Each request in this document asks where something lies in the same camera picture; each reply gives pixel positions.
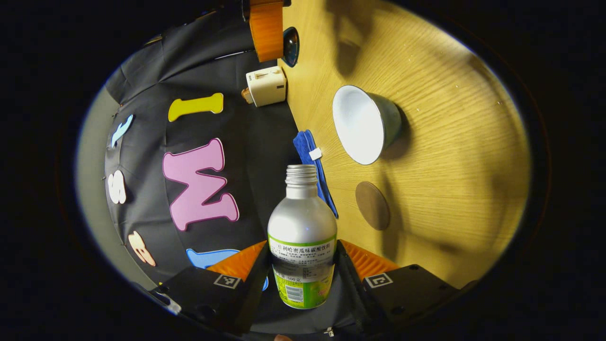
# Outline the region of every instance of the brown coaster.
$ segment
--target brown coaster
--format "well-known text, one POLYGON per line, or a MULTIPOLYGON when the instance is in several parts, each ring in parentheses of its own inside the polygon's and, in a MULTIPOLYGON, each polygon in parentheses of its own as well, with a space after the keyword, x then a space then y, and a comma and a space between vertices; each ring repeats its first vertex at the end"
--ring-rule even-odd
POLYGON ((363 181, 356 187, 356 202, 366 222, 376 230, 389 226, 389 206, 383 193, 373 184, 363 181))

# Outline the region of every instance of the letter m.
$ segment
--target letter m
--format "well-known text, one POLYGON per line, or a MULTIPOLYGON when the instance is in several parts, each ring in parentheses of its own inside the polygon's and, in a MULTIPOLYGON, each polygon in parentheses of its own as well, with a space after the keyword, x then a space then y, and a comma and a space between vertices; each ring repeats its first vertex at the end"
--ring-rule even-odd
POLYGON ((230 221, 238 220, 238 205, 231 194, 224 193, 218 201, 206 203, 227 184, 227 180, 198 173, 204 169, 220 172, 224 166, 223 144, 218 138, 188 152, 164 154, 164 177, 187 185, 170 205, 170 216, 179 230, 184 231, 190 223, 201 220, 223 217, 230 221))

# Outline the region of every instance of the blue towel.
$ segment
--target blue towel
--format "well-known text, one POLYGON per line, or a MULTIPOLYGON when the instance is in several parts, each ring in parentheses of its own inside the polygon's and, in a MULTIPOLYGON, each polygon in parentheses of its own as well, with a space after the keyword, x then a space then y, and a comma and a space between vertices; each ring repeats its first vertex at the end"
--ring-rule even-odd
POLYGON ((337 209, 335 207, 335 203, 330 196, 330 192, 328 191, 328 185, 326 184, 326 176, 324 175, 324 169, 322 168, 322 162, 320 159, 312 160, 309 156, 309 152, 316 149, 316 143, 313 141, 313 136, 309 130, 304 132, 299 132, 295 139, 293 140, 293 144, 295 144, 295 148, 299 153, 299 157, 301 158, 302 164, 314 164, 318 169, 318 197, 324 200, 324 202, 330 207, 333 211, 336 218, 339 218, 339 214, 337 213, 337 209))

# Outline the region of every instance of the plastic bottle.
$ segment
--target plastic bottle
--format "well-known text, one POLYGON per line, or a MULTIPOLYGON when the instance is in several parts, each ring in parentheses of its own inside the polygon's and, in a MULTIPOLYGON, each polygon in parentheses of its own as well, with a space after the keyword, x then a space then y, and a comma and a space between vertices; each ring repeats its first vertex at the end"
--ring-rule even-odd
POLYGON ((335 268, 336 220, 318 197, 317 182, 316 166, 288 166, 286 198, 271 213, 267 228, 280 298, 297 309, 326 301, 335 268))

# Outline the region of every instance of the wooden surface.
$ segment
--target wooden surface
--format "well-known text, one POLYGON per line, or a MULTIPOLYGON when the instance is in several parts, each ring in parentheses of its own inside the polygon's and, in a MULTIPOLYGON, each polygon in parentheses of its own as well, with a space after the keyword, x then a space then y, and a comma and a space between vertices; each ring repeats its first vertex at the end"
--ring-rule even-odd
POLYGON ((284 28, 299 32, 299 62, 279 61, 296 124, 322 150, 338 237, 460 288, 490 269, 518 227, 531 167, 524 128, 499 80, 457 40, 396 5, 346 3, 293 1, 284 28), (410 126, 369 166, 335 131, 332 99, 345 84, 391 99, 410 126), (361 181, 387 199, 384 231, 358 210, 361 181))

